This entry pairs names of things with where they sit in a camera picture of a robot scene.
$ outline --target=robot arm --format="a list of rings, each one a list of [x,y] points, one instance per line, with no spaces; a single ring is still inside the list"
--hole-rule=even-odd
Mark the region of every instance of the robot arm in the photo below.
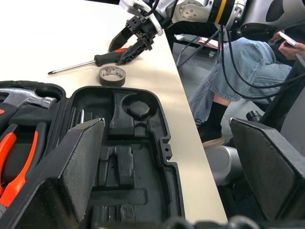
[[[151,50],[154,37],[161,36],[163,29],[179,21],[215,23],[232,31],[240,30],[242,36],[260,41],[269,40],[277,31],[305,24],[305,0],[156,0],[155,4],[155,12],[145,17],[151,8],[142,0],[120,1],[120,5],[135,16],[113,39],[109,51],[121,48],[132,35],[136,35],[138,41],[118,64]]]

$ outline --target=white table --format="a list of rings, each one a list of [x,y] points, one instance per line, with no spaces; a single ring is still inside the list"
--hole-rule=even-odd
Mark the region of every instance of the white table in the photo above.
[[[132,15],[119,6],[78,0],[16,0],[0,3],[0,80],[54,83],[67,96],[99,85],[99,67],[48,76],[47,72],[104,54]],[[131,39],[126,47],[133,44]],[[155,93],[171,133],[171,161],[178,163],[186,218],[226,222],[219,194],[165,35],[126,71],[124,87]]]

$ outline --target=pliers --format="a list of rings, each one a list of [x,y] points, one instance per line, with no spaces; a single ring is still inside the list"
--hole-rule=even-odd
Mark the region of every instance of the pliers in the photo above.
[[[29,174],[38,164],[45,148],[47,124],[39,123],[37,125],[32,147],[30,149],[30,154],[23,169],[18,174],[18,176],[16,176],[16,178],[4,188],[2,187],[1,181],[2,170],[4,167],[4,163],[10,153],[10,150],[12,149],[17,140],[18,133],[18,125],[11,124],[0,137],[0,217],[3,215],[6,208],[10,206],[12,201],[15,199],[15,197],[25,184]]]

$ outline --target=black shoe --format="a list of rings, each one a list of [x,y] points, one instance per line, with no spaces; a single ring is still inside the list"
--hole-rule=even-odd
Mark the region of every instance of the black shoe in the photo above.
[[[212,146],[221,146],[224,143],[224,136],[221,133],[221,125],[219,128],[210,126],[207,122],[202,122],[200,119],[195,119],[198,133],[204,148]]]

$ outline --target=screwdriver shaft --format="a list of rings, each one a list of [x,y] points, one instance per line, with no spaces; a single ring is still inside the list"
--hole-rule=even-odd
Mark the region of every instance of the screwdriver shaft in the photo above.
[[[61,72],[64,72],[66,70],[82,67],[82,66],[89,65],[89,64],[92,64],[92,63],[95,63],[95,61],[89,61],[89,62],[86,62],[86,63],[81,63],[81,64],[78,64],[78,65],[74,65],[74,66],[71,66],[71,67],[68,67],[68,68],[62,68],[62,69],[59,69],[59,70],[51,71],[51,72],[48,73],[48,75],[52,75],[52,74],[55,74],[55,73],[61,73]]]

